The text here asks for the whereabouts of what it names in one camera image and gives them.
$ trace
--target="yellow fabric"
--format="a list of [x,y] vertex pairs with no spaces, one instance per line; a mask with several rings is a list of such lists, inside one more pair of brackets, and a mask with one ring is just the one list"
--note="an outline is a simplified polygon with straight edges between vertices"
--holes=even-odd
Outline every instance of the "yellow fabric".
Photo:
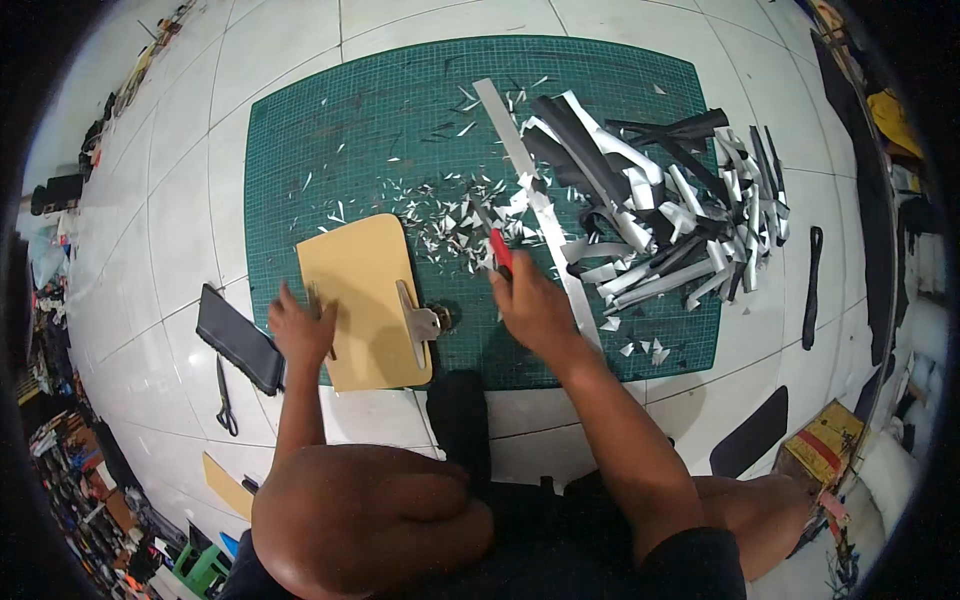
[[867,98],[867,105],[874,116],[874,122],[880,131],[894,143],[902,146],[917,158],[923,158],[920,144],[914,137],[903,114],[903,107],[893,91],[885,89]]

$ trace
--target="black shorts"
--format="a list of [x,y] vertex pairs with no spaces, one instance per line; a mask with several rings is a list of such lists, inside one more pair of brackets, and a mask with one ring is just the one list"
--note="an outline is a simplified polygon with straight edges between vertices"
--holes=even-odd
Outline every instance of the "black shorts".
[[[293,597],[263,568],[250,530],[244,532],[221,600]],[[733,534],[700,527],[663,541],[639,569],[628,572],[594,560],[569,540],[518,541],[498,546],[468,569],[434,577],[392,597],[745,599],[747,592]]]

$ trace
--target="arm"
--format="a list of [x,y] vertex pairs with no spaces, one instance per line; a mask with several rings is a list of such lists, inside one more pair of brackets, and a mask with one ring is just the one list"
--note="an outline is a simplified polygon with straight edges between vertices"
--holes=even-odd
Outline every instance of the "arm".
[[326,444],[317,382],[320,365],[333,347],[337,306],[329,305],[319,321],[297,304],[286,282],[270,305],[267,326],[287,361],[287,382],[274,465],[308,445]]
[[574,328],[563,290],[514,252],[514,280],[491,271],[511,334],[557,375],[584,426],[593,458],[634,532],[636,563],[675,533],[704,525],[684,462],[657,424]]

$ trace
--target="hand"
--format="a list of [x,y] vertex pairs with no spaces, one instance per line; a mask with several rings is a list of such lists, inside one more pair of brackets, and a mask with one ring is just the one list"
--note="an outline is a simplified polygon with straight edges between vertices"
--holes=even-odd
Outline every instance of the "hand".
[[276,347],[288,363],[308,361],[319,367],[333,348],[337,304],[328,304],[317,321],[297,304],[284,281],[280,283],[279,298],[270,303],[267,326],[274,332]]
[[554,372],[565,354],[584,345],[573,322],[564,290],[547,280],[530,254],[513,251],[514,281],[489,271],[503,323],[518,342],[543,359]]

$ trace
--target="clipboard clip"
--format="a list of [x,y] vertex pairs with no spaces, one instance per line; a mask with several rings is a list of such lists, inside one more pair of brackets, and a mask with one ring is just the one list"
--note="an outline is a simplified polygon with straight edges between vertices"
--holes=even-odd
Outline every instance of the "clipboard clip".
[[414,356],[417,357],[417,367],[421,370],[426,369],[426,352],[423,350],[423,344],[433,342],[440,335],[442,331],[440,317],[429,308],[414,308],[403,279],[396,281],[396,291],[400,296],[403,319],[407,323],[407,333],[410,334]]

